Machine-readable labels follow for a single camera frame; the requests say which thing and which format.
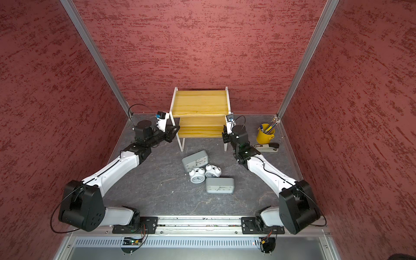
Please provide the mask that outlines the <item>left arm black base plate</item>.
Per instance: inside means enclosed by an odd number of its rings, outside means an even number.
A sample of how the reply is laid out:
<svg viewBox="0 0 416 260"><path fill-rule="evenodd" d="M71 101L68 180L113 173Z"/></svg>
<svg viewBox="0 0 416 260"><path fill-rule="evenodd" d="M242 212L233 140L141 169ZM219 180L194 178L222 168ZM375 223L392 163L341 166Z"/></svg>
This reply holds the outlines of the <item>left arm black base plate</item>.
<svg viewBox="0 0 416 260"><path fill-rule="evenodd" d="M114 225L113 234L135 235L155 234L158 217L134 217L128 225Z"/></svg>

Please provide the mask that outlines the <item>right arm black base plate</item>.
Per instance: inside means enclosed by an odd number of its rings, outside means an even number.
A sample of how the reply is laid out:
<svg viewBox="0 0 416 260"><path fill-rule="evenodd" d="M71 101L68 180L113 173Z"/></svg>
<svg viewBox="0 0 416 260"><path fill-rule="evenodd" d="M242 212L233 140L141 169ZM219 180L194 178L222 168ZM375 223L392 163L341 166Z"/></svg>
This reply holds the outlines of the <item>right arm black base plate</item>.
<svg viewBox="0 0 416 260"><path fill-rule="evenodd" d="M267 226L259 217L242 217L241 219L242 233L244 235L284 235L283 226Z"/></svg>

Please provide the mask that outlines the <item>white twin bell alarm clock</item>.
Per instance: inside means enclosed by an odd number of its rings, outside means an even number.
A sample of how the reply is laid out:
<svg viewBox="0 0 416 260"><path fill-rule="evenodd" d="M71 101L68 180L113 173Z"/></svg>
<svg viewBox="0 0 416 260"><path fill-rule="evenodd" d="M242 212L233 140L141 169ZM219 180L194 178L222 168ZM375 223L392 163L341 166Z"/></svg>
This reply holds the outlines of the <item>white twin bell alarm clock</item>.
<svg viewBox="0 0 416 260"><path fill-rule="evenodd" d="M188 172L188 175L190 176L190 182L193 184L203 183L206 179L205 169L201 167L193 168Z"/></svg>

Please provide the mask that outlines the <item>grey square alarm clock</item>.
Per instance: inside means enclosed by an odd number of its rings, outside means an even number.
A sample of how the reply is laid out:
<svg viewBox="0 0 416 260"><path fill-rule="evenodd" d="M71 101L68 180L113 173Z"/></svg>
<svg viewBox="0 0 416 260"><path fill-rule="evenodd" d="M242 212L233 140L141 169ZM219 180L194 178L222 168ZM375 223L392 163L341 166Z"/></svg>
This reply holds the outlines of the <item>grey square alarm clock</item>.
<svg viewBox="0 0 416 260"><path fill-rule="evenodd" d="M207 178L205 184L210 194L233 194L235 190L233 178Z"/></svg>
<svg viewBox="0 0 416 260"><path fill-rule="evenodd" d="M194 153L182 159L185 172L194 168L204 168L209 163L209 156L205 150Z"/></svg>

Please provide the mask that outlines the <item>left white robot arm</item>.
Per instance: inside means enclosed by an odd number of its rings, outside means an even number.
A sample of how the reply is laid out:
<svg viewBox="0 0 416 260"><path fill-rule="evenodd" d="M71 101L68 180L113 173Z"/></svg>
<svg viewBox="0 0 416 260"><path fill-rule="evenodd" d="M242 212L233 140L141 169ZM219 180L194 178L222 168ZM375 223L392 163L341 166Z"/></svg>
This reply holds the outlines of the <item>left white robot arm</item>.
<svg viewBox="0 0 416 260"><path fill-rule="evenodd" d="M139 210L105 206L103 197L124 175L142 164L153 147L173 142L179 130L180 126L167 126L161 119L155 126L149 120L138 122L134 142L122 149L116 159L85 179L66 184L63 199L53 214L75 230L91 232L101 226L112 226L131 234L143 232L146 226L140 221Z"/></svg>

